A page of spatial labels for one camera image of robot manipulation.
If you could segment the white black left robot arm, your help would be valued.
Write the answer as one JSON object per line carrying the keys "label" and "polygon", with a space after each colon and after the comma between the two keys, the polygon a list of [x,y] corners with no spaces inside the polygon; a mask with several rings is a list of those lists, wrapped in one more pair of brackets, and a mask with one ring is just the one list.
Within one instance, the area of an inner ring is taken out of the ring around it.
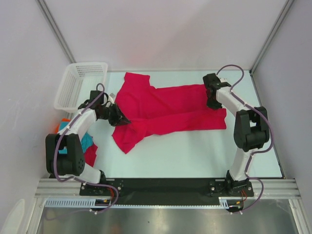
{"label": "white black left robot arm", "polygon": [[108,189],[105,173],[85,162],[81,140],[99,119],[113,127],[130,124],[118,105],[104,91],[92,90],[89,99],[79,107],[74,118],[60,131],[45,139],[46,168],[59,182],[75,179],[91,184],[97,195]]}

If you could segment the crimson red t shirt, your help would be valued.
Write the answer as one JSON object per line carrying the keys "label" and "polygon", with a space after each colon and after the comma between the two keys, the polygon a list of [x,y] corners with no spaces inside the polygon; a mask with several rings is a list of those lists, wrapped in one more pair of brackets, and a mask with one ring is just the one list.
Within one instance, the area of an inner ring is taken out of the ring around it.
{"label": "crimson red t shirt", "polygon": [[127,72],[116,103],[130,123],[112,134],[125,154],[151,135],[197,130],[225,130],[227,111],[206,105],[206,88],[192,84],[155,88],[149,75]]}

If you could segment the white perforated plastic basket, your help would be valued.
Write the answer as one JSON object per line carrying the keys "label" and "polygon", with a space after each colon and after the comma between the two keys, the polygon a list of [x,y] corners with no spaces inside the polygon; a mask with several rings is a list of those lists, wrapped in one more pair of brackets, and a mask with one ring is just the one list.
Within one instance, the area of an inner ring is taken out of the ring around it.
{"label": "white perforated plastic basket", "polygon": [[77,111],[99,83],[104,84],[108,64],[105,62],[79,62],[68,65],[54,100],[54,108],[67,113]]}

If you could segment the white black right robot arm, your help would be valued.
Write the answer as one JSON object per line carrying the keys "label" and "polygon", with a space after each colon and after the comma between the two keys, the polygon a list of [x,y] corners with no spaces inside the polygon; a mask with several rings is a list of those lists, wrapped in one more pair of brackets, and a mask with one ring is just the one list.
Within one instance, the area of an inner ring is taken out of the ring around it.
{"label": "white black right robot arm", "polygon": [[203,83],[207,106],[213,110],[225,107],[235,117],[233,136],[237,146],[234,162],[224,182],[212,183],[210,191],[212,195],[239,196],[251,188],[248,172],[255,152],[270,139],[267,110],[263,106],[249,107],[233,92],[232,86],[215,73],[205,75]]}

